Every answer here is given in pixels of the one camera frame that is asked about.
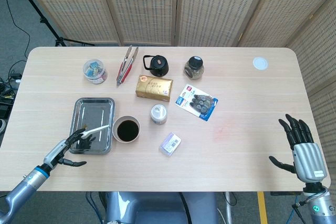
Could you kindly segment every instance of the metal tray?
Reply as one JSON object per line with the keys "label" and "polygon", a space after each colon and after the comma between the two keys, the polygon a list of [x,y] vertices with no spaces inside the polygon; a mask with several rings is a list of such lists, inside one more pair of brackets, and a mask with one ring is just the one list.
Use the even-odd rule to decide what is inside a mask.
{"label": "metal tray", "polygon": [[109,124],[110,127],[93,133],[96,137],[91,145],[85,142],[75,143],[70,152],[74,154],[106,154],[111,150],[114,101],[111,98],[80,98],[75,103],[72,115],[70,135],[86,127],[92,130]]}

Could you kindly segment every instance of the robotic hand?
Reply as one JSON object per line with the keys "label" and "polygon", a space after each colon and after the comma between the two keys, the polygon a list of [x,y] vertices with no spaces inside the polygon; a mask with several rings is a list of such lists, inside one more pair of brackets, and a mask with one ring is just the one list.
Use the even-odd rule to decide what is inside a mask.
{"label": "robotic hand", "polygon": [[4,214],[0,211],[0,224],[8,224],[12,221],[14,215],[20,207],[36,192],[36,190],[47,180],[50,172],[55,169],[57,164],[64,164],[68,166],[82,166],[86,164],[83,162],[73,162],[65,159],[65,152],[68,151],[75,143],[83,143],[90,146],[95,137],[89,135],[83,137],[85,129],[75,131],[67,139],[59,142],[44,158],[41,166],[36,166],[24,179],[6,196],[6,202],[9,206],[9,211]]}
{"label": "robotic hand", "polygon": [[286,114],[286,118],[290,126],[282,119],[279,119],[279,123],[285,129],[294,165],[283,164],[273,156],[269,156],[269,159],[277,167],[297,174],[299,180],[306,183],[303,193],[308,196],[307,199],[292,205],[303,223],[305,221],[298,208],[305,204],[309,205],[314,224],[336,223],[335,206],[328,189],[321,184],[327,176],[327,170],[320,148],[314,143],[309,127],[303,120],[298,121],[289,114]]}

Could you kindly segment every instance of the gold box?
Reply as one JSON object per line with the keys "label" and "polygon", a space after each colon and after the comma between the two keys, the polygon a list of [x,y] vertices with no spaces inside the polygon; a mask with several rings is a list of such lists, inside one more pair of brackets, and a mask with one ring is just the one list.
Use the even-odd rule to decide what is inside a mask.
{"label": "gold box", "polygon": [[139,97],[170,101],[173,80],[152,76],[139,76],[136,94]]}

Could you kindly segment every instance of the coffee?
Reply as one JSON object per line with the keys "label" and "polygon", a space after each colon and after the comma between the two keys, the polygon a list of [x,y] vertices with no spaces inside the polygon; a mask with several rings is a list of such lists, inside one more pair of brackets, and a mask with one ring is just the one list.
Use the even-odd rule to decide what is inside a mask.
{"label": "coffee", "polygon": [[130,142],[134,140],[138,133],[139,127],[137,123],[131,120],[123,121],[117,129],[118,137],[124,142]]}

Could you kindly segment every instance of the black kettle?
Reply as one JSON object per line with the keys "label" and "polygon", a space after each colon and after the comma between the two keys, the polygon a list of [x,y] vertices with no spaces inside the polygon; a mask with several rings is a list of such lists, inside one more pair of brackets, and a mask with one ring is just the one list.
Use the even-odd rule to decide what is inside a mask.
{"label": "black kettle", "polygon": [[[150,67],[146,67],[145,58],[152,57]],[[149,70],[152,75],[154,76],[164,76],[168,73],[169,66],[168,61],[166,58],[164,58],[161,55],[151,56],[151,55],[145,55],[143,57],[143,66],[146,70]]]}

